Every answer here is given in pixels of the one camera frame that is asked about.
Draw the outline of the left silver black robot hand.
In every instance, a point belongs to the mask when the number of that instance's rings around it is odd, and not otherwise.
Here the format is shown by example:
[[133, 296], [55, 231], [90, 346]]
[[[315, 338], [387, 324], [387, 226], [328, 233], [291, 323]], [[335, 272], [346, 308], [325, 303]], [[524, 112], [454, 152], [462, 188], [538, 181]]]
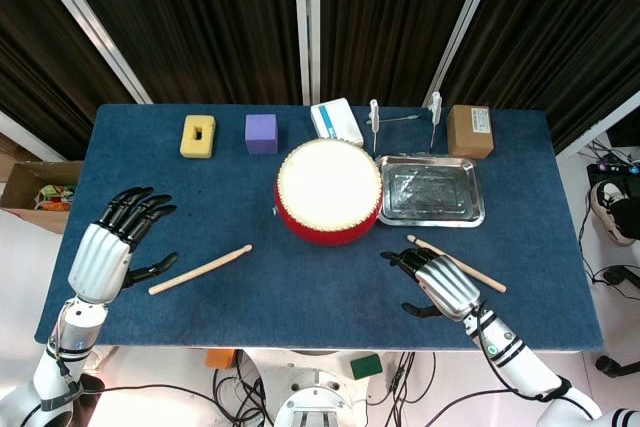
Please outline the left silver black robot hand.
[[133, 187], [113, 197], [80, 241], [68, 275], [75, 296], [89, 304], [108, 304], [123, 289], [172, 267], [179, 258], [176, 252], [149, 267], [132, 270], [130, 264], [153, 225], [176, 209], [169, 195], [155, 195], [151, 187]]

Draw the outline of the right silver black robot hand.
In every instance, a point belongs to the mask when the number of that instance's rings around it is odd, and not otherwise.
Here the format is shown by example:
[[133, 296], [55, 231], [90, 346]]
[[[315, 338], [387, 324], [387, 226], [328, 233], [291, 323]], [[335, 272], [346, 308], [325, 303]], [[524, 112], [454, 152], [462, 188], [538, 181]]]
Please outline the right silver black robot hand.
[[401, 307], [409, 315], [417, 318], [445, 316], [461, 322], [479, 312], [479, 289], [447, 255], [419, 247], [401, 253], [385, 251], [380, 256], [391, 266], [399, 267], [432, 301], [426, 307], [403, 302]]

